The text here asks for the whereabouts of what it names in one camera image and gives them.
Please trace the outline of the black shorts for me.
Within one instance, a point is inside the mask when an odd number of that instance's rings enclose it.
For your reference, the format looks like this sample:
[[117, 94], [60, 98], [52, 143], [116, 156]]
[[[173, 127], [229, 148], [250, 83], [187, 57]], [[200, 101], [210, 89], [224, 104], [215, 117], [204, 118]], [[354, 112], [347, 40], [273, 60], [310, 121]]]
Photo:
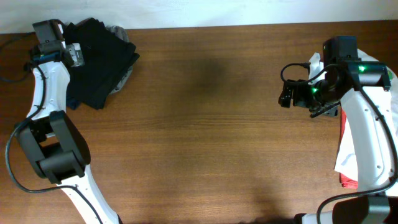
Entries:
[[104, 108], [111, 90], [138, 60], [136, 46], [117, 38], [103, 22], [90, 18], [66, 26], [67, 44], [79, 43], [84, 66], [71, 67], [67, 98], [75, 98], [96, 110]]

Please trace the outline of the red and white shirt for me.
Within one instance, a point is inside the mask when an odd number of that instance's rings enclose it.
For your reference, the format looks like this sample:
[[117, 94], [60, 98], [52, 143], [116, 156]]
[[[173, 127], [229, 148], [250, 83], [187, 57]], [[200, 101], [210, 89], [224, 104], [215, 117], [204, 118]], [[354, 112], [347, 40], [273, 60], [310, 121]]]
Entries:
[[[378, 59], [368, 55], [366, 52], [358, 49], [358, 56], [364, 61], [378, 61]], [[397, 136], [397, 75], [387, 67], [389, 79], [391, 81], [391, 113], [394, 122], [395, 134]], [[354, 144], [351, 135], [349, 122], [346, 119], [345, 112], [341, 111], [341, 131], [340, 145], [336, 157], [335, 171], [340, 173], [340, 183], [343, 188], [358, 188], [358, 166], [356, 155], [354, 153]]]

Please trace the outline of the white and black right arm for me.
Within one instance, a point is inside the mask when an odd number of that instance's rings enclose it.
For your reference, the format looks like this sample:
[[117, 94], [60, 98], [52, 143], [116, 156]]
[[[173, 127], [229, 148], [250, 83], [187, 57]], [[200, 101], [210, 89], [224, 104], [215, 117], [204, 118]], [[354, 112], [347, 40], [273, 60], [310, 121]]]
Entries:
[[284, 80], [278, 103], [299, 106], [311, 118], [340, 107], [351, 129], [358, 190], [323, 201], [295, 223], [397, 223], [397, 137], [391, 114], [387, 66], [359, 56], [356, 37], [336, 36], [301, 63], [308, 80]]

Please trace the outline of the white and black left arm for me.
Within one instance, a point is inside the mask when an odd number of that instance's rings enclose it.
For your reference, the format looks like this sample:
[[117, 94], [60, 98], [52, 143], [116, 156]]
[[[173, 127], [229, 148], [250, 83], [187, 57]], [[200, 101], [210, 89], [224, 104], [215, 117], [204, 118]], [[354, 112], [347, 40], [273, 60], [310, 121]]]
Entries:
[[34, 95], [26, 118], [10, 135], [22, 148], [32, 169], [51, 183], [44, 189], [28, 189], [13, 174], [11, 141], [6, 143], [6, 168], [17, 187], [30, 194], [63, 191], [85, 223], [121, 223], [108, 205], [91, 171], [89, 147], [66, 114], [69, 68], [84, 64], [79, 44], [65, 43], [63, 23], [57, 19], [36, 22], [39, 41], [30, 51], [27, 68], [34, 76]]

